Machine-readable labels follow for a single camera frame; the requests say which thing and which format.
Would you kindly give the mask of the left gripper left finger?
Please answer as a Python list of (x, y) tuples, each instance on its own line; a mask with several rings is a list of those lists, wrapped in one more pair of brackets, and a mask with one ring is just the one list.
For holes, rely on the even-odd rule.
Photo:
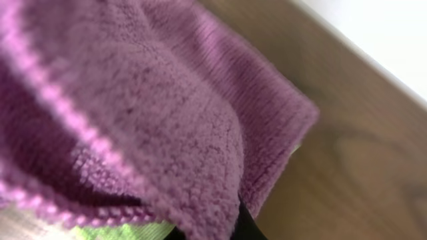
[(177, 227), (174, 227), (163, 240), (186, 240), (186, 236)]

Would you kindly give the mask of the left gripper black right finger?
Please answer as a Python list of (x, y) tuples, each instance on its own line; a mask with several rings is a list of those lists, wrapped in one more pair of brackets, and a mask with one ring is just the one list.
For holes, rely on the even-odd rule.
[(268, 240), (256, 225), (241, 197), (239, 200), (239, 215), (230, 240)]

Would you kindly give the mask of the purple cloth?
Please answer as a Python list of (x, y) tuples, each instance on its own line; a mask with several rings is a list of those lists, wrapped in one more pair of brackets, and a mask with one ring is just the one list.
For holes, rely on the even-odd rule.
[(1, 2), (1, 201), (229, 239), (316, 106), (195, 1)]

